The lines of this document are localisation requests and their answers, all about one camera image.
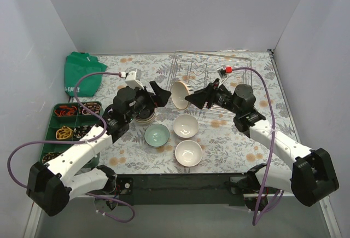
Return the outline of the beige bowl front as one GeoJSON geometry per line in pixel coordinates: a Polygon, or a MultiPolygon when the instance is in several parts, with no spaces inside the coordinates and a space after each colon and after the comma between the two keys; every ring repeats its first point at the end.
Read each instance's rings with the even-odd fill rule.
{"type": "Polygon", "coordinates": [[[155,108],[144,109],[141,111],[141,113],[138,116],[135,117],[135,121],[137,121],[139,123],[150,122],[150,121],[154,120],[155,113],[156,113],[155,108]]]}

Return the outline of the white bowl dark leaf pattern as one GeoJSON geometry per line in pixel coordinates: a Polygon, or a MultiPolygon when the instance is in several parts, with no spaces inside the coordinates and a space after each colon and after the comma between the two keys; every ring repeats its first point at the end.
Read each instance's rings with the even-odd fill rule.
{"type": "Polygon", "coordinates": [[[171,99],[176,108],[184,110],[189,106],[189,102],[185,99],[194,93],[194,88],[186,82],[176,81],[171,87],[171,99]]]}

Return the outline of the white ribbed bowl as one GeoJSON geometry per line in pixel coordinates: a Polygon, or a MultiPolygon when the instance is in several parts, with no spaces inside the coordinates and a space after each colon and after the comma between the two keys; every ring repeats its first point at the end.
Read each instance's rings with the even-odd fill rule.
{"type": "Polygon", "coordinates": [[[192,115],[180,115],[174,120],[173,131],[179,138],[183,140],[190,139],[198,133],[199,122],[192,115]]]}

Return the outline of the pale green patterned bowl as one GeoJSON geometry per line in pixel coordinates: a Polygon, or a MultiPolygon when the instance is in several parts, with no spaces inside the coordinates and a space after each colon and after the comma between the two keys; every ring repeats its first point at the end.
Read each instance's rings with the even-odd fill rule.
{"type": "Polygon", "coordinates": [[[145,130],[144,139],[154,148],[164,146],[170,138],[169,129],[162,124],[152,124],[145,130]]]}

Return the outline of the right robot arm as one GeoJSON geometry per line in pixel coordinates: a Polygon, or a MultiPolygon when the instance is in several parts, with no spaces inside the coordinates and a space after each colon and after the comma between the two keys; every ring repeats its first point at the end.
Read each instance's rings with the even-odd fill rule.
{"type": "Polygon", "coordinates": [[[289,167],[289,171],[284,172],[266,163],[256,165],[235,184],[237,188],[254,193],[266,187],[284,190],[293,193],[308,207],[338,190],[330,154],[323,148],[313,150],[274,130],[255,109],[256,98],[250,85],[240,84],[230,92],[224,85],[209,83],[185,99],[199,109],[217,105],[234,113],[234,124],[239,132],[267,148],[272,147],[273,153],[289,167]]]}

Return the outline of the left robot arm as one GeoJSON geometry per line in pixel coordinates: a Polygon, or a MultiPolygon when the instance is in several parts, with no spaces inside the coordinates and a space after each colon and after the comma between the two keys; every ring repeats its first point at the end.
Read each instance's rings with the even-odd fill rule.
{"type": "Polygon", "coordinates": [[[116,189],[116,173],[100,165],[91,171],[78,171],[102,150],[111,146],[129,130],[129,124],[140,114],[150,114],[167,105],[171,92],[151,81],[153,89],[120,89],[102,116],[83,137],[60,156],[30,168],[26,194],[49,216],[60,213],[68,202],[93,190],[111,194],[116,189]]]}

